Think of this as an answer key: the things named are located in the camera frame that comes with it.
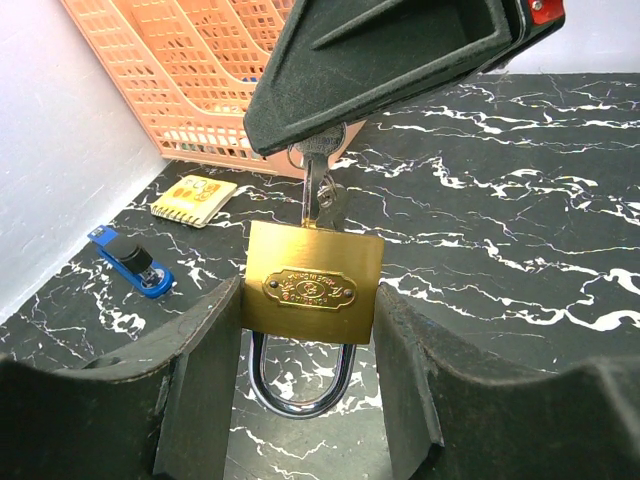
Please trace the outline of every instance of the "spiral notebook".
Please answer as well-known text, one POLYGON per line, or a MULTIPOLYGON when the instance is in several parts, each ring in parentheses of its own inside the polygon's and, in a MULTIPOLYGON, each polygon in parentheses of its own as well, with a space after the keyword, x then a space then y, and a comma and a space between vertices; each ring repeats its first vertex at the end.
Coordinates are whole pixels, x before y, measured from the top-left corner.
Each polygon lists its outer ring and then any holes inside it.
POLYGON ((203 228, 237 188, 235 183, 187 175, 151 204, 151 213, 203 228))

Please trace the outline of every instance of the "marble countertop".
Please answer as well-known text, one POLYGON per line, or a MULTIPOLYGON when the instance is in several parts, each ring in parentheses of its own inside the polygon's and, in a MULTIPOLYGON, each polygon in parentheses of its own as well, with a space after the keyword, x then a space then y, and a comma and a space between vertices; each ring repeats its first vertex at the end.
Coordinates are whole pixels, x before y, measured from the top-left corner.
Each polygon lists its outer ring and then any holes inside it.
MULTIPOLYGON (((640 75, 481 76, 372 117, 336 165, 346 229, 386 240, 382 281, 425 315, 515 362, 557 372, 640 350, 640 75)), ((186 311, 242 273, 253 219, 297 223, 301 182, 173 162, 110 224, 174 272, 141 297, 91 246, 5 324, 0 351, 76 367, 186 311), (240 185, 203 230, 149 204, 186 174, 240 185)), ((390 480, 372 346, 338 407, 267 413, 243 352, 225 479, 390 480), (336 471, 336 462, 344 467, 336 471)), ((274 339, 284 396, 326 388, 337 346, 274 339)))

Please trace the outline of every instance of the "white wall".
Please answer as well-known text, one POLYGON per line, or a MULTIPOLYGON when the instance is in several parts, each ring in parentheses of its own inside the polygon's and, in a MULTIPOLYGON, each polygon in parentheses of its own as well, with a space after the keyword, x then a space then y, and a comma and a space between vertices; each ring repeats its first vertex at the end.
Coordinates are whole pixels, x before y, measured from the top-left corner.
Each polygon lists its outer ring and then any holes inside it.
POLYGON ((165 162, 59 0, 0 0, 0 323, 165 162))
POLYGON ((564 0, 559 32, 523 52, 509 73, 640 72, 640 0, 564 0))

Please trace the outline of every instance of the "blue object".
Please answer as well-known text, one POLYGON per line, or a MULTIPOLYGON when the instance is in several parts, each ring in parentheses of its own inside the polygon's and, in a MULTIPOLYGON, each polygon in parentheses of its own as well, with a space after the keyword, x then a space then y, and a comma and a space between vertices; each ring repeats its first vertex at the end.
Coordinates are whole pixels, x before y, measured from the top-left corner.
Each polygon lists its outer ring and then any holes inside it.
POLYGON ((171 288, 173 274, 167 267, 153 260, 140 245, 104 225, 87 236, 97 245, 98 254, 144 296, 157 298, 171 288))

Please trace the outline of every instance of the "red light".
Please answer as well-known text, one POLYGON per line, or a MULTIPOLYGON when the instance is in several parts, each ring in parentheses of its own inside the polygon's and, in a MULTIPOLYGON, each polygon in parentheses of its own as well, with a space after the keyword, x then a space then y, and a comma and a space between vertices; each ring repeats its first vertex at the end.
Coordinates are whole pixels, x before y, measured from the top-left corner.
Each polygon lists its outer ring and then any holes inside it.
POLYGON ((529 0, 535 25, 544 25, 564 17, 562 0, 529 0))

